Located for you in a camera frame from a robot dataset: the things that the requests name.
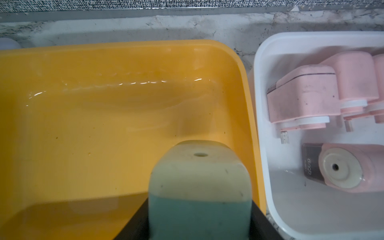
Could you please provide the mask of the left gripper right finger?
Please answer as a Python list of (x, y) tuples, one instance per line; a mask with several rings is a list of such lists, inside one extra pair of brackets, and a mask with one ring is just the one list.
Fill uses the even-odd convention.
[(255, 202), (252, 202), (250, 240), (283, 240)]

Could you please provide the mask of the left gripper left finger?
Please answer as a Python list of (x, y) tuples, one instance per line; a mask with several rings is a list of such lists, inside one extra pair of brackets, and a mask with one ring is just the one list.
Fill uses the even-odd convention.
[(149, 199), (147, 198), (114, 240), (148, 240), (149, 238)]

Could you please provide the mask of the white plastic tray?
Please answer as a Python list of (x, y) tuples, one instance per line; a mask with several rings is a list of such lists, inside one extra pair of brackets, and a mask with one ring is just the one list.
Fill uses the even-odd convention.
[(384, 54), (382, 32), (280, 33), (265, 40), (248, 75), (257, 119), (267, 205), (288, 235), (301, 240), (381, 240), (384, 191), (347, 193), (305, 177), (302, 145), (362, 144), (384, 146), (384, 124), (364, 108), (360, 114), (332, 116), (324, 129), (289, 132), (282, 144), (270, 122), (270, 86), (305, 65), (320, 65), (342, 52)]

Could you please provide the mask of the green sharpener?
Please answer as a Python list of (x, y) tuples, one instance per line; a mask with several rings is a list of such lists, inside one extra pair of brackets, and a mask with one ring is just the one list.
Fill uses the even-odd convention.
[(250, 175), (233, 150), (191, 140), (170, 148), (152, 170), (152, 240), (246, 240), (252, 211)]

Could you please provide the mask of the yellow plastic tray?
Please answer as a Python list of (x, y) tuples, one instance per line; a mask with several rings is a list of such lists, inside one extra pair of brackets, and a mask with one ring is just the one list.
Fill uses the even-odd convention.
[(1, 239), (111, 240), (187, 140), (230, 147), (266, 211), (239, 56), (210, 40), (1, 51)]

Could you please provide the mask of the pink sharpener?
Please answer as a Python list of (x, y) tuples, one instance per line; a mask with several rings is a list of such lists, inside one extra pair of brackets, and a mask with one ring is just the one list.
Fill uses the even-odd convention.
[(316, 96), (321, 115), (360, 114), (368, 103), (379, 98), (378, 80), (373, 56), (352, 51), (335, 54), (321, 65), (334, 70), (334, 79)]
[(376, 124), (384, 123), (384, 55), (376, 55), (373, 57), (375, 64), (375, 73), (377, 77), (377, 85), (379, 98), (369, 101), (367, 111), (375, 119)]
[(354, 144), (302, 145), (306, 178), (347, 193), (384, 190), (384, 146)]
[(289, 132), (324, 129), (332, 116), (341, 114), (337, 75), (326, 65), (292, 70), (269, 87), (267, 101), (282, 144), (289, 143)]

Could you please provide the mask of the lavender cutting board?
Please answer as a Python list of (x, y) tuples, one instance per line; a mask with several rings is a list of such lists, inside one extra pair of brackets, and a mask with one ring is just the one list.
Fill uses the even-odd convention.
[(21, 45), (15, 40), (9, 38), (0, 38), (0, 50), (15, 50), (21, 48)]

